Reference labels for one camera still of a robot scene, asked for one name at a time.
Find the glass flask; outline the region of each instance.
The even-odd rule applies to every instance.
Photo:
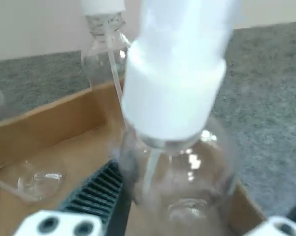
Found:
[[[126,36],[122,33],[125,24],[121,13],[111,15],[86,15],[90,33],[93,41],[90,47],[82,51],[81,61],[83,71],[87,75],[92,90],[96,86],[105,82],[115,80],[116,95],[114,97],[101,93],[101,98],[97,99],[102,112],[108,121],[111,142],[110,149],[118,149],[121,141],[121,130],[124,127],[120,110],[120,99],[122,92],[121,80],[125,73],[127,50],[130,45]]]
[[[14,115],[0,91],[0,121]],[[14,120],[0,122],[0,188],[22,200],[38,201],[60,188],[65,176],[64,166],[61,160],[43,158],[36,153],[23,156],[27,152],[24,152],[25,148],[31,153],[41,143],[26,123],[11,124],[18,119],[15,117]]]
[[[143,236],[225,235],[237,159],[235,142],[213,116],[187,140],[155,140],[129,126],[118,162],[139,212],[137,221],[143,222],[135,231]]]

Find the white cylinder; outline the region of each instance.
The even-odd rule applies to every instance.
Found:
[[[146,0],[128,50],[122,112],[138,132],[181,140],[203,129],[225,75],[236,0]]]

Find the hole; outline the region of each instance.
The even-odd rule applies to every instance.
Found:
[[[280,230],[281,232],[287,235],[296,236],[296,231],[286,223],[278,223],[278,224],[275,224],[275,226],[278,230]]]
[[[38,230],[43,234],[51,233],[57,228],[58,222],[59,220],[56,217],[46,218],[39,224]]]
[[[79,223],[74,229],[75,236],[87,236],[93,230],[93,223],[90,221],[83,221]]]

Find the white wall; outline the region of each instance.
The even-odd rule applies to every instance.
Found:
[[[137,33],[140,0],[126,0],[126,31]],[[296,0],[243,0],[237,28],[296,21]],[[80,0],[0,0],[0,60],[80,50],[90,36]]]

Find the clear tubing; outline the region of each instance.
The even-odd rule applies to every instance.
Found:
[[[105,43],[108,47],[109,63],[110,63],[110,67],[111,67],[112,74],[113,74],[113,79],[114,79],[114,83],[115,83],[115,88],[116,88],[116,92],[117,92],[117,96],[118,96],[119,105],[121,106],[122,87],[120,85],[118,71],[117,71],[117,67],[116,67],[116,61],[115,61],[115,57],[114,57],[113,42],[112,42],[111,32],[110,32],[110,28],[109,28],[109,17],[104,19],[103,26],[104,26],[104,32],[105,32]]]

